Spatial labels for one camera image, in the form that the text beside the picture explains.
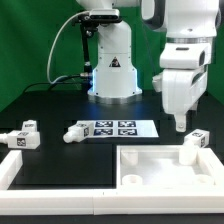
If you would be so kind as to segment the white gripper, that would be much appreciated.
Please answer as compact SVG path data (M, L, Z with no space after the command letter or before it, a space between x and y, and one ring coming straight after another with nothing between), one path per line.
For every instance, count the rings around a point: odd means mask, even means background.
M163 71L153 77L156 92L162 93L166 114L173 115L176 131L186 131L186 114L197 108L207 88L207 65L211 61L211 44L166 43L160 56Z

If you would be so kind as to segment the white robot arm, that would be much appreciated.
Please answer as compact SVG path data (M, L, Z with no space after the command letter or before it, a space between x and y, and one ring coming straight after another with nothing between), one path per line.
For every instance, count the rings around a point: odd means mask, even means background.
M115 103L142 93L131 61L131 28L119 12L121 7L138 6L149 29L166 33L159 62L163 71L153 77L153 86L162 94L164 111L175 118L176 130L184 132L187 112L197 108L207 87L207 67L224 17L224 0L76 1L87 10L87 21L99 32L98 64L89 98Z

